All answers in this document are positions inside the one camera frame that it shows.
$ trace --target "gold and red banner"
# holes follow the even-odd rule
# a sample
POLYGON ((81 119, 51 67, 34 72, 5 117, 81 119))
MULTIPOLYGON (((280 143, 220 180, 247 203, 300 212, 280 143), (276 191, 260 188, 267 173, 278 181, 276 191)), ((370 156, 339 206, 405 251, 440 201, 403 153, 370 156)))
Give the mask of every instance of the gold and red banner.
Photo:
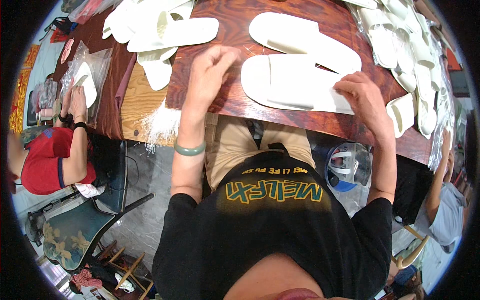
POLYGON ((32 45, 25 57, 24 68, 33 68, 40 45, 32 45))
POLYGON ((22 132, 24 128, 24 107, 27 91, 28 78, 32 69, 22 69, 18 74, 17 86, 13 94, 12 113, 10 115, 10 129, 15 132, 22 132))
POLYGON ((17 79, 17 86, 12 100, 12 112, 10 114, 9 126, 15 132, 22 132, 24 128, 24 108, 30 72, 35 64, 36 56, 40 45, 32 45, 25 57, 23 69, 20 70, 17 79))

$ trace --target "black t-shirt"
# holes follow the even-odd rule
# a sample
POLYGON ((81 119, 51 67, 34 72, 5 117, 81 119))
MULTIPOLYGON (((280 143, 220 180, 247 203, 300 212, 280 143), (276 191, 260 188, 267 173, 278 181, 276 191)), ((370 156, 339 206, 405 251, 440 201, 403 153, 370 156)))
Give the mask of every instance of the black t-shirt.
POLYGON ((368 299, 386 284, 392 206, 372 201, 352 219, 320 175, 279 152, 233 168, 200 204, 170 199, 152 266, 165 300, 222 299, 254 264, 290 256, 324 296, 368 299))

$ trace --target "hand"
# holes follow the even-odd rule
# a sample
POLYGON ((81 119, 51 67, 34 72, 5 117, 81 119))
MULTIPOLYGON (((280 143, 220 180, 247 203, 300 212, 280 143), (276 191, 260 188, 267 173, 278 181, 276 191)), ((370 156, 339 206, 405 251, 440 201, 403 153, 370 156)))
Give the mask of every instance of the hand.
POLYGON ((75 123, 86 122, 87 103, 83 86, 76 86, 72 89, 71 102, 70 112, 75 123))
POLYGON ((447 163, 449 172, 453 172, 454 164, 455 164, 455 155, 453 153, 453 150, 450 150, 450 152, 448 153, 448 163, 447 163))
POLYGON ((353 112, 370 129, 375 138, 395 136, 393 121, 387 115, 380 89, 365 73, 349 74, 333 88, 347 99, 353 112))
POLYGON ((195 57, 184 107, 205 114, 226 79, 225 73, 236 61, 240 61, 240 50, 225 46, 213 46, 195 57))
POLYGON ((74 78, 72 78, 72 80, 70 80, 70 85, 67 89, 67 92, 63 96, 62 108, 61 108, 61 112, 60 112, 60 115, 62 116, 62 118, 65 118, 68 114, 68 111, 70 110, 73 81, 74 81, 74 78))
POLYGON ((450 152, 450 132, 444 128, 444 131, 442 133, 444 137, 444 141, 442 143, 442 157, 447 158, 448 153, 450 152))

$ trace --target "black electric cord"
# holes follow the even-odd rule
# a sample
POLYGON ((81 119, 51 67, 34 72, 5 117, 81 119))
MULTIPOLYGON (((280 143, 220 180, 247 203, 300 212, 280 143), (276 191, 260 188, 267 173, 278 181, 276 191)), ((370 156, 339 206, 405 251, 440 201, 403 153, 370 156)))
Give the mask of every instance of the black electric cord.
MULTIPOLYGON (((135 186, 135 185, 137 185, 137 183, 138 183, 138 181, 139 181, 139 179, 140 179, 140 171, 138 170, 137 161, 136 161, 135 159, 133 159, 132 157, 128 156, 128 155, 125 155, 125 157, 128 157, 129 159, 133 160, 133 162, 135 163, 135 166, 137 167, 137 181, 135 182, 135 184, 132 185, 132 186, 135 186)), ((126 190, 128 190, 131 186, 130 186, 130 187, 126 187, 126 188, 124 188, 124 189, 114 189, 114 188, 112 188, 110 185, 108 185, 108 187, 109 187, 111 190, 113 190, 113 191, 119 191, 119 192, 121 192, 121 191, 126 191, 126 190)))

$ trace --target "khaki pants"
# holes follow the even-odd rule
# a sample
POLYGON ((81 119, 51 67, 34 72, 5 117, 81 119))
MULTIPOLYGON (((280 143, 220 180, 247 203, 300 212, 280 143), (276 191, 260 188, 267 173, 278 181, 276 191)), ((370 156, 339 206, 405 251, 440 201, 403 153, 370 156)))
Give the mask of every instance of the khaki pants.
POLYGON ((259 150, 243 119, 219 116, 215 143, 205 156, 206 176, 212 191, 228 171, 246 158, 268 150, 268 144, 272 143, 282 143, 291 157, 315 168, 304 129, 264 122, 264 135, 259 150))

